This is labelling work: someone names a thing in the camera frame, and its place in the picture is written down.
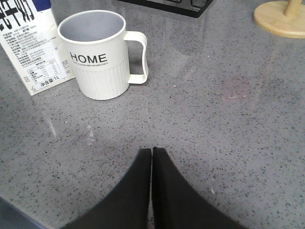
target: blue carton top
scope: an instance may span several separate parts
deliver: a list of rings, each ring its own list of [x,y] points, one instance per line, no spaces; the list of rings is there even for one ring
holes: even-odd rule
[[[37,11],[43,11],[51,8],[50,0],[32,0]]]

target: mug rim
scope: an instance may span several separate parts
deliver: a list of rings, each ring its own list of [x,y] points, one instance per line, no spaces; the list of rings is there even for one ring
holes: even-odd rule
[[[91,41],[91,42],[80,42],[80,41],[74,41],[74,40],[71,40],[71,39],[68,39],[66,37],[64,37],[62,34],[61,34],[61,27],[63,26],[63,24],[65,24],[67,21],[69,21],[70,19],[72,18],[75,18],[79,15],[82,15],[82,14],[87,14],[87,13],[94,13],[94,12],[106,12],[106,13],[111,13],[111,14],[114,14],[118,17],[120,17],[122,20],[123,20],[123,26],[122,28],[120,29],[120,31],[118,31],[117,33],[115,33],[114,35],[111,35],[110,37],[107,37],[107,38],[104,38],[104,39],[100,39],[100,40],[96,40],[96,41]],[[125,18],[116,13],[116,12],[113,12],[113,11],[109,11],[109,10],[87,10],[87,11],[82,11],[82,12],[78,12],[78,13],[75,13],[67,18],[65,18],[58,26],[57,28],[57,33],[58,35],[60,36],[61,39],[63,39],[64,41],[68,42],[68,43],[73,43],[73,44],[78,44],[78,45],[92,45],[92,44],[98,44],[98,43],[101,43],[101,42],[107,42],[107,41],[110,41],[112,40],[113,38],[117,37],[118,35],[120,35],[126,28],[126,20]]]

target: mug handle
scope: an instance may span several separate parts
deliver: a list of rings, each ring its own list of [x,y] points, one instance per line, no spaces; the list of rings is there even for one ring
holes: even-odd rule
[[[144,74],[140,74],[140,75],[130,74],[130,78],[128,80],[128,83],[136,83],[136,84],[145,83],[146,80],[147,80],[147,76],[148,76],[148,65],[147,65],[147,60],[146,60],[147,38],[141,32],[126,31],[126,34],[124,36],[124,40],[125,41],[140,42],[143,45],[142,66],[143,66],[143,73]]]

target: wooden stand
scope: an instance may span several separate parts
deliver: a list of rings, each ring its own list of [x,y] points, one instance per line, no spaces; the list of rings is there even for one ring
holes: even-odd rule
[[[254,21],[262,29],[288,38],[305,38],[305,5],[302,0],[271,1],[254,11]]]

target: countertop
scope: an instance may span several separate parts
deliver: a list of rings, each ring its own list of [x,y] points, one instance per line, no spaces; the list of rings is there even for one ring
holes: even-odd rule
[[[148,38],[150,74],[108,101],[85,97],[75,79],[30,96],[1,48],[0,196],[58,229],[107,195],[139,148],[157,146],[249,229],[305,228],[305,41],[257,27],[264,2],[214,0],[194,19],[52,0],[57,22],[91,9],[121,14]],[[129,47],[140,72],[140,46]]]

